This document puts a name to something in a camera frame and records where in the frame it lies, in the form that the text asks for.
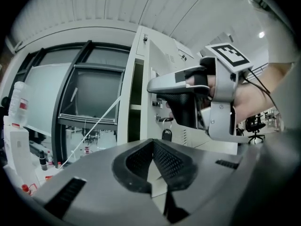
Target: red cap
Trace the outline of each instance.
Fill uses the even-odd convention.
[[[22,185],[22,190],[23,190],[24,192],[28,192],[28,191],[29,191],[28,185],[23,184],[23,185]]]

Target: white string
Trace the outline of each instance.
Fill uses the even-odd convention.
[[[85,135],[86,135],[86,121],[87,121],[87,120],[85,120],[84,137],[85,137]]]
[[[163,120],[163,128],[164,128],[164,129],[166,129],[166,128],[165,128],[164,122],[165,122],[167,119],[168,119],[168,118],[165,118],[165,119]]]
[[[74,151],[71,151],[71,152],[73,153]],[[73,156],[74,156],[74,161],[76,161],[76,156],[74,153],[73,153]]]
[[[86,139],[86,137],[91,133],[91,131],[93,131],[93,129],[97,126],[97,124],[111,111],[111,109],[113,109],[113,107],[120,101],[120,96],[117,98],[117,100],[115,100],[115,102],[109,107],[109,109],[103,114],[103,116],[98,120],[98,122],[96,122],[96,124],[91,128],[91,130],[84,136],[84,138],[80,141],[80,143],[78,144],[78,146],[73,150],[73,152],[71,153],[71,155],[67,158],[67,160],[60,166],[60,168],[62,168],[63,165],[65,165],[67,163],[67,161],[72,157],[72,155],[74,154],[74,152],[78,149],[78,147],[82,144],[82,142]]]

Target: small bottle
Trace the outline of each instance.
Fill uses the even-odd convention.
[[[32,194],[32,191],[29,189],[28,185],[23,184],[21,187],[22,187],[23,192],[27,193],[28,195]]]
[[[48,153],[47,153],[47,159],[48,159],[48,165],[52,166],[53,165],[53,159],[52,159],[52,156],[50,154],[50,151],[48,151]]]
[[[47,171],[47,163],[46,163],[46,158],[45,158],[43,150],[39,151],[39,159],[40,159],[40,164],[41,164],[42,170]]]
[[[88,155],[90,153],[89,147],[85,146],[85,155]]]

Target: black vent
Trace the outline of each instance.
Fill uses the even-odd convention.
[[[183,161],[159,145],[154,146],[154,160],[158,162],[163,178],[173,178],[184,167]]]
[[[142,147],[137,152],[129,155],[126,160],[127,168],[137,176],[147,179],[150,163],[152,161],[152,144]]]
[[[183,130],[182,133],[182,145],[187,145],[187,131]]]
[[[232,169],[237,169],[239,166],[239,163],[234,163],[234,162],[224,161],[224,160],[217,160],[215,163]]]
[[[71,179],[70,182],[46,204],[45,209],[54,216],[62,218],[85,183],[86,181],[83,179]]]

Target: white cabinet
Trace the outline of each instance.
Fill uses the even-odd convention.
[[[154,44],[164,53],[168,61],[173,65],[176,70],[180,70],[185,68],[184,61],[180,58],[178,54],[178,49],[174,40],[165,34],[157,32],[155,30],[142,27],[138,48],[137,48],[137,55],[145,56],[147,53],[147,44],[148,41],[152,40]]]
[[[172,71],[199,64],[200,56],[179,51],[174,39],[152,29],[140,26],[135,36],[122,86],[118,121],[118,145],[148,138],[162,138],[164,128],[170,123],[156,122],[156,116],[169,117],[170,109],[165,102],[161,107],[152,105],[152,95],[147,84],[152,75],[162,76]],[[172,121],[172,141],[190,147],[235,154],[237,145],[225,146],[212,141],[204,131],[180,126]]]

